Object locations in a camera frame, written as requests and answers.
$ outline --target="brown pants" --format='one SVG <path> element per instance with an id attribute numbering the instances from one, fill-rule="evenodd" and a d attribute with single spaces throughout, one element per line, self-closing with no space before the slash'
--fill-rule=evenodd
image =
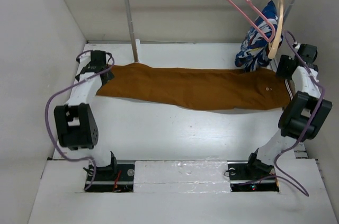
<path id="1" fill-rule="evenodd" d="M 114 66 L 115 78 L 98 95 L 135 98 L 195 110 L 269 110 L 287 105 L 283 79 L 259 69 L 151 68 L 144 64 Z"/>

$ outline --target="metal rod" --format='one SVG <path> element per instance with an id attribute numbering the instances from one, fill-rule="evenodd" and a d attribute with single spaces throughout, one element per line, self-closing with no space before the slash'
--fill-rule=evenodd
<path id="1" fill-rule="evenodd" d="M 134 35 L 134 28 L 133 28 L 133 22 L 132 22 L 131 7 L 129 5 L 129 0 L 124 0 L 124 2 L 125 2 L 125 7 L 126 7 L 129 37 L 131 38 L 134 62 L 139 62 L 136 37 Z"/>
<path id="2" fill-rule="evenodd" d="M 296 0 L 290 0 L 289 4 L 288 4 L 288 6 L 287 6 L 287 8 L 286 8 L 286 10 L 285 10 L 285 12 L 284 12 L 284 18 L 283 18 L 283 21 L 282 21 L 283 23 L 285 23 L 285 21 L 286 21 L 288 15 L 290 14 L 291 9 L 292 9 L 292 7 L 293 7 L 295 1 L 296 1 Z"/>

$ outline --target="white wall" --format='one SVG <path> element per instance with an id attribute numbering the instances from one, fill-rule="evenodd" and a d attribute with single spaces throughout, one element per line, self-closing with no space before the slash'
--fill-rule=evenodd
<path id="1" fill-rule="evenodd" d="M 123 0 L 65 0 L 89 40 L 129 40 Z M 268 0 L 254 0 L 263 7 Z M 235 2 L 255 18 L 242 0 Z M 225 0 L 130 0 L 144 41 L 239 42 L 249 24 Z"/>
<path id="2" fill-rule="evenodd" d="M 285 28 L 301 43 L 318 47 L 316 64 L 320 82 L 326 87 L 325 99 L 333 102 L 318 137 L 307 141 L 311 157 L 318 158 L 325 185 L 339 217 L 339 0 L 297 0 Z"/>
<path id="3" fill-rule="evenodd" d="M 52 150 L 44 105 L 72 82 L 84 43 L 63 0 L 0 0 L 0 223 L 28 221 Z"/>

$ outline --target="clothes hanger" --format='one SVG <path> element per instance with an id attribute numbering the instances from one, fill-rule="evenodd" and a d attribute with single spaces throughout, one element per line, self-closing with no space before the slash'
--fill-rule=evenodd
<path id="1" fill-rule="evenodd" d="M 226 0 L 228 1 L 237 11 L 240 12 L 240 14 L 251 24 L 251 26 L 254 27 L 254 29 L 256 29 L 258 31 L 258 33 L 260 33 L 260 35 L 264 38 L 264 40 L 266 40 L 267 42 L 271 42 L 274 37 L 275 37 L 275 28 L 273 26 L 273 24 L 267 19 L 267 17 L 265 17 L 263 15 L 263 13 L 261 13 L 260 10 L 257 9 L 257 7 L 255 7 L 252 4 L 251 0 L 245 0 L 246 3 L 248 3 L 250 5 L 250 7 L 266 22 L 266 24 L 272 29 L 272 34 L 270 38 L 267 38 L 266 35 L 259 29 L 258 26 L 255 25 L 255 23 L 245 14 L 245 12 L 243 12 L 232 0 Z"/>
<path id="2" fill-rule="evenodd" d="M 270 52 L 268 54 L 268 57 L 270 59 L 273 59 L 275 57 L 276 52 L 277 52 L 278 47 L 279 47 L 281 32 L 282 32 L 283 17 L 284 17 L 284 0 L 279 0 L 278 27 L 276 29 L 276 34 L 275 34 L 274 40 L 271 43 L 269 43 Z"/>

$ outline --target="white panel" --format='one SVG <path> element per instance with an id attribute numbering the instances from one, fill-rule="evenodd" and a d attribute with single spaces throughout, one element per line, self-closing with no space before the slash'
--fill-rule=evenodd
<path id="1" fill-rule="evenodd" d="M 132 62 L 129 44 L 86 45 L 111 52 L 117 65 Z M 239 44 L 142 44 L 140 61 L 153 67 L 234 69 Z M 92 155 L 108 165 L 109 151 L 131 160 L 247 160 L 277 131 L 281 109 L 196 111 L 182 107 L 96 96 L 91 109 L 99 129 L 94 150 L 63 151 Z M 294 158 L 293 151 L 283 155 Z M 54 158 L 60 158 L 55 152 Z"/>
<path id="2" fill-rule="evenodd" d="M 325 176 L 329 197 L 339 217 L 339 0 L 297 0 L 285 28 L 295 34 L 298 42 L 318 47 L 315 64 L 318 79 L 325 86 L 325 99 L 333 102 L 319 135 L 305 142 L 309 156 L 318 158 Z"/>
<path id="3" fill-rule="evenodd" d="M 136 162 L 135 193 L 227 193 L 227 162 L 219 160 Z"/>
<path id="4" fill-rule="evenodd" d="M 281 193 L 86 193 L 77 187 L 84 185 L 86 162 L 49 161 L 29 224 L 337 223 L 315 161 L 279 163 L 309 198 L 284 182 Z"/>
<path id="5" fill-rule="evenodd" d="M 65 0 L 88 39 L 128 40 L 123 0 Z M 243 0 L 234 0 L 251 18 Z M 253 0 L 263 8 L 268 0 Z M 130 0 L 141 40 L 239 42 L 249 23 L 225 0 Z"/>
<path id="6" fill-rule="evenodd" d="M 0 4 L 0 223 L 27 224 L 53 150 L 44 106 L 72 82 L 85 39 L 63 0 Z"/>

